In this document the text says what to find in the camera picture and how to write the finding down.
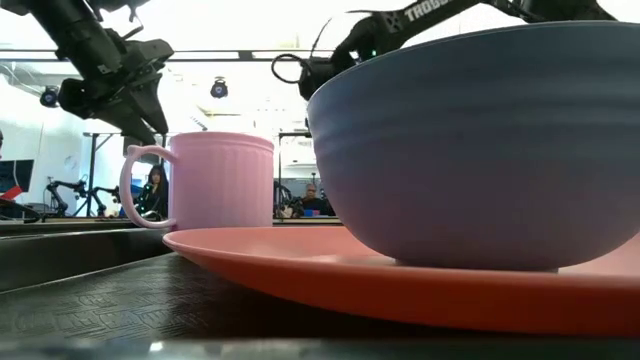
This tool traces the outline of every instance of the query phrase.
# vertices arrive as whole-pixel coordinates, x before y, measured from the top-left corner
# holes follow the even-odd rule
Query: black hair
[[[162,165],[154,165],[149,171],[149,177],[147,179],[149,184],[152,183],[152,177],[155,173],[158,173],[160,175],[160,183],[158,184],[158,188],[156,189],[158,198],[152,207],[151,205],[149,205],[149,208],[153,208],[154,210],[158,211],[163,217],[167,217],[169,204],[169,182],[167,181],[167,173],[164,171],[164,167]]]
[[[169,197],[169,182],[167,181],[167,173],[164,171],[164,166],[162,165],[153,165],[151,170],[149,170],[149,177],[147,181],[151,183],[151,177],[154,173],[158,173],[160,175],[160,183],[158,184],[159,194],[161,196]]]

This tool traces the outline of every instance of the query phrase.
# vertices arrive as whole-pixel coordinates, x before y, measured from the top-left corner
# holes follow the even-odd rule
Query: red object
[[[229,280],[344,313],[486,331],[640,336],[640,236],[558,274],[400,266],[343,227],[185,230],[164,241]]]
[[[22,194],[22,189],[20,188],[20,186],[16,185],[9,189],[6,193],[0,195],[0,199],[13,200],[20,194]]]

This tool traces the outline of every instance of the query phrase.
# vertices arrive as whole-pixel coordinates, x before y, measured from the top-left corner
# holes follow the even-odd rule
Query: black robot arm
[[[19,15],[31,13],[83,80],[66,79],[60,106],[82,119],[95,118],[145,144],[155,144],[149,127],[168,132],[157,90],[165,61],[173,50],[163,40],[128,40],[100,25],[100,9],[135,9],[147,0],[0,0],[0,7]]]
[[[107,210],[107,207],[100,200],[100,197],[98,196],[98,192],[104,191],[110,194],[111,196],[114,197],[113,201],[119,204],[120,203],[119,190],[120,188],[118,186],[116,186],[115,189],[107,189],[103,187],[94,187],[93,189],[91,189],[90,196],[93,198],[96,204],[98,204],[98,216],[105,216],[105,210]]]
[[[64,202],[64,200],[62,200],[62,197],[60,197],[60,194],[58,193],[58,187],[62,186],[62,187],[66,187],[68,189],[73,190],[74,193],[77,193],[78,195],[76,196],[76,198],[78,197],[82,197],[82,198],[86,198],[87,197],[87,191],[85,190],[84,186],[85,186],[85,182],[80,180],[76,183],[69,183],[69,182],[65,182],[65,181],[52,181],[51,183],[49,183],[46,187],[46,190],[51,193],[51,196],[53,197],[53,199],[55,200],[57,206],[56,206],[56,215],[57,216],[65,216],[66,215],[66,211],[69,208],[69,204],[67,204],[66,202]]]
[[[564,20],[615,20],[596,0],[419,0],[395,11],[371,11],[360,20],[333,52],[331,58],[302,60],[302,72],[297,81],[300,95],[309,100],[315,91],[331,78],[363,61],[397,50],[404,43],[477,4],[491,5],[507,15],[519,17],[528,23]]]

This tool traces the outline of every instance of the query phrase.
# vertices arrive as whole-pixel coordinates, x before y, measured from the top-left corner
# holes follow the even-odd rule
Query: mug
[[[176,135],[163,147],[127,148],[120,173],[120,197],[127,217],[151,229],[272,226],[273,143],[256,136],[197,132]],[[136,211],[131,168],[142,155],[171,163],[169,218],[151,222]]]

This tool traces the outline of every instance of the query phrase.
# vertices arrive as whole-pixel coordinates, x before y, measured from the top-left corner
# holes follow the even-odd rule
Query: white wall
[[[47,177],[74,182],[80,178],[82,120],[62,109],[40,105],[36,96],[9,86],[0,77],[0,129],[4,134],[2,160],[35,160],[30,190],[19,203],[42,203]],[[71,191],[60,189],[62,199],[75,211]],[[45,203],[50,197],[45,194]]]
[[[282,168],[282,178],[286,179],[311,179],[311,173],[316,173],[316,179],[319,177],[318,168],[315,166],[288,166]],[[273,177],[278,178],[278,169],[273,172]]]

